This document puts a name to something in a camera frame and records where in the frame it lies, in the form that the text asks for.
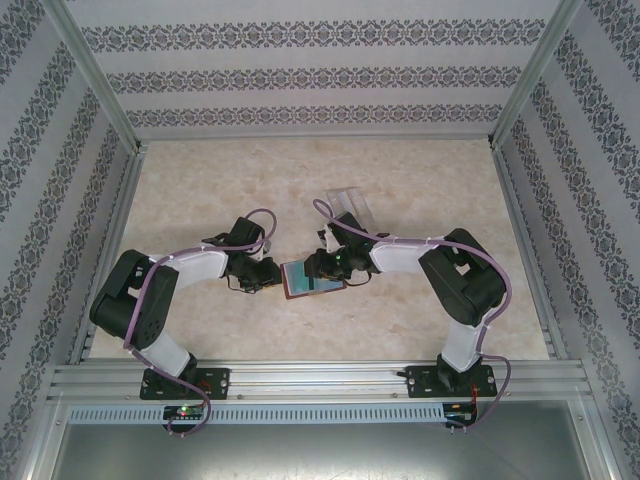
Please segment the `grey credit card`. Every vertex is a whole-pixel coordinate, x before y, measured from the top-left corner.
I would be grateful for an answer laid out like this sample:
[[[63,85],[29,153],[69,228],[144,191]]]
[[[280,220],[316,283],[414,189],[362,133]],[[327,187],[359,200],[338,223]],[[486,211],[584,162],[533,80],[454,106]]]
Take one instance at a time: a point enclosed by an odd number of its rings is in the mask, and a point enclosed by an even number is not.
[[[364,199],[363,194],[359,188],[353,188],[350,190],[349,197],[354,210],[355,215],[364,220],[369,212],[368,205]]]

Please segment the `brown leather card holder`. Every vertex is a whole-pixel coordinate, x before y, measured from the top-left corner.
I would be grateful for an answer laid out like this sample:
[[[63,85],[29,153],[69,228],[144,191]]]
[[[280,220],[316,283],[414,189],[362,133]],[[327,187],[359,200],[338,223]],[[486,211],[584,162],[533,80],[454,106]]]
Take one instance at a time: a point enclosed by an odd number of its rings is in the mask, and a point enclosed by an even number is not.
[[[285,295],[285,298],[287,300],[298,299],[298,298],[302,298],[302,297],[306,297],[306,296],[313,296],[313,295],[331,293],[331,292],[343,290],[343,289],[345,289],[347,287],[347,285],[346,285],[346,283],[344,281],[333,281],[333,280],[327,280],[327,279],[318,279],[320,284],[321,284],[321,291],[319,293],[309,294],[309,295],[299,296],[299,297],[289,297],[288,294],[287,294],[287,291],[286,291],[285,280],[283,279],[283,265],[284,264],[286,264],[286,263],[283,263],[283,264],[280,265],[280,269],[281,269],[281,274],[282,274],[282,284],[283,284],[283,288],[284,288],[284,295]]]

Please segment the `small circuit board green light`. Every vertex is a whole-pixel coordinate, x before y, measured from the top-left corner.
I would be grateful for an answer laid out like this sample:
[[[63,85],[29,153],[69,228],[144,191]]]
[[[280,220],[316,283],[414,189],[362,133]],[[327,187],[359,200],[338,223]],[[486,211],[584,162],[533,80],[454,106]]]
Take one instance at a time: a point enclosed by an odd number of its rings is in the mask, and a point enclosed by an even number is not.
[[[182,406],[166,406],[163,410],[163,419],[168,420],[185,420],[199,421],[204,416],[204,410],[200,406],[182,405]]]

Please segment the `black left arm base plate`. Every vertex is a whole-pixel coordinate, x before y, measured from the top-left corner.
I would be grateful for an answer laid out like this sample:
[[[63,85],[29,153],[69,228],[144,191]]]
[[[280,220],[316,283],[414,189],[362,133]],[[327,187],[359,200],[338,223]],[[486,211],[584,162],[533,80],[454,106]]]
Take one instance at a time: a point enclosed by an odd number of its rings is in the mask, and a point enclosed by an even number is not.
[[[226,400],[230,370],[191,368],[180,379],[202,390],[211,400]],[[141,400],[197,400],[201,395],[186,386],[168,380],[152,369],[145,369],[139,397]]]

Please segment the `clear acrylic card stand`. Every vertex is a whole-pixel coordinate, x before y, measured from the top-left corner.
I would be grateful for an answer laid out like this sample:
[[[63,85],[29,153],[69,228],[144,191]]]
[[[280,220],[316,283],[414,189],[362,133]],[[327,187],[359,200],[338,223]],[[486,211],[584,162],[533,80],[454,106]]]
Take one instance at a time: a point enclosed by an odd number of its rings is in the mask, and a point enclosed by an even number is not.
[[[377,225],[359,187],[330,189],[325,195],[336,218],[349,212],[361,227],[374,234]]]

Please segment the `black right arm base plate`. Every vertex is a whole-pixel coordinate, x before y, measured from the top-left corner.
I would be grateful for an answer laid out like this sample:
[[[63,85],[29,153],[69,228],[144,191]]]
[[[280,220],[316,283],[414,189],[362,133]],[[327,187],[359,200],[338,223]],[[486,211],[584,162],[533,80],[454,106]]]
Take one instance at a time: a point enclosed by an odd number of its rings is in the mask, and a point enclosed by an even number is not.
[[[446,366],[414,365],[404,371],[410,398],[494,398],[498,389],[489,365],[479,365],[460,373]]]

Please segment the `grey metal sheet panel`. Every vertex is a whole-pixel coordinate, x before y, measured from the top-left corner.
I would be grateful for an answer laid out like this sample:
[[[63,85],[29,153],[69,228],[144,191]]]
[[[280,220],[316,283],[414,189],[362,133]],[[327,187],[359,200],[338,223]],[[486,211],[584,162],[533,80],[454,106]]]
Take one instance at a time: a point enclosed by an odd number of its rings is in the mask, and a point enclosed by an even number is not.
[[[52,480],[591,480],[569,436],[452,435],[421,424],[72,426]]]

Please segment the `aluminium side rail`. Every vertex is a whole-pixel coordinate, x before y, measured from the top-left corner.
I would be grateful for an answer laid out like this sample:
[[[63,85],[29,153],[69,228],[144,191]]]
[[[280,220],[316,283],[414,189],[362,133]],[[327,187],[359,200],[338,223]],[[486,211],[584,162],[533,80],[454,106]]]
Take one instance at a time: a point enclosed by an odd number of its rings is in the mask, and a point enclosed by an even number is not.
[[[89,310],[102,285],[106,282],[111,268],[117,261],[118,251],[122,242],[148,147],[148,142],[140,143],[132,153],[132,156],[128,161],[127,168],[123,173],[118,196],[111,211],[103,247],[100,256],[98,257],[95,275],[92,277],[90,289],[88,290],[85,298],[86,302],[82,310],[81,321],[74,334],[71,344],[72,349],[69,351],[69,355],[66,360],[67,364],[77,365],[81,363],[87,357],[85,350],[91,348],[91,338],[94,336],[95,326],[89,320]]]

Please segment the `aluminium frame post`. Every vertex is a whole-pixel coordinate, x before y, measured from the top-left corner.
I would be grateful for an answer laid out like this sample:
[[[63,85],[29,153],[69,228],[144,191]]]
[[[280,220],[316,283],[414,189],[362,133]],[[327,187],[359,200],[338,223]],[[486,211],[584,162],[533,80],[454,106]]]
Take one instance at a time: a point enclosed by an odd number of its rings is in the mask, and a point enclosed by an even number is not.
[[[539,42],[527,62],[515,88],[509,96],[492,133],[490,147],[495,150],[507,137],[512,125],[524,108],[530,93],[541,77],[553,52],[575,17],[583,0],[559,0]]]
[[[77,66],[82,72],[89,87],[96,95],[110,123],[123,141],[128,153],[137,154],[141,141],[129,121],[117,96],[96,60],[81,28],[73,18],[65,0],[40,0],[51,18],[53,25],[61,36]]]

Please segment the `aluminium mounting rail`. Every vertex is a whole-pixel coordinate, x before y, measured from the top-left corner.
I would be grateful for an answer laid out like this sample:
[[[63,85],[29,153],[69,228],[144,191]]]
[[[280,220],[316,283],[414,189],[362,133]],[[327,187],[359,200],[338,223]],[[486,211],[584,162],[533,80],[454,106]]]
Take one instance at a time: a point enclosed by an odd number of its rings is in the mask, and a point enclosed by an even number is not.
[[[407,380],[399,375],[416,360],[397,361],[215,361],[226,368],[230,403],[409,402]],[[508,381],[503,399],[572,400],[592,395],[580,360],[514,360],[512,373],[500,361],[489,363],[495,383]],[[133,360],[89,359],[54,369],[46,401],[62,404],[133,404],[139,401],[144,367]]]

